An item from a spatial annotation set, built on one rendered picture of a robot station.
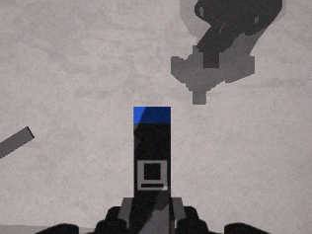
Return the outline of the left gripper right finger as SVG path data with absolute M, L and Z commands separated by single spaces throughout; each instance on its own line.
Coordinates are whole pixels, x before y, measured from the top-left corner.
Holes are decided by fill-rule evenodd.
M 196 209 L 183 206 L 181 197 L 169 197 L 169 234 L 222 234 L 208 230 Z M 224 234 L 271 234 L 254 226 L 237 222 L 224 226 Z

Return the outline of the dark grey flat bar with blue end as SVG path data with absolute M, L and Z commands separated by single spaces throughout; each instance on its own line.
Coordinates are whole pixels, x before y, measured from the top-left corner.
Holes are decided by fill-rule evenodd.
M 34 137 L 27 127 L 7 138 L 0 143 L 0 159 L 32 139 Z

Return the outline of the dark grey tag with blue end and white label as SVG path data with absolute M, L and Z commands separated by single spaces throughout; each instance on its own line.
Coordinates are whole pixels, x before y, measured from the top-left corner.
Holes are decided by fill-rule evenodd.
M 171 107 L 133 107 L 136 234 L 169 234 Z

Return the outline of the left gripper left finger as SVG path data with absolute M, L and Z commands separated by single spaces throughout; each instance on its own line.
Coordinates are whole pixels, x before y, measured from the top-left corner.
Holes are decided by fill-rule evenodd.
M 61 223 L 35 234 L 79 234 L 79 227 Z M 108 210 L 106 218 L 97 223 L 94 232 L 85 234 L 136 234 L 136 197 L 124 197 L 121 206 Z

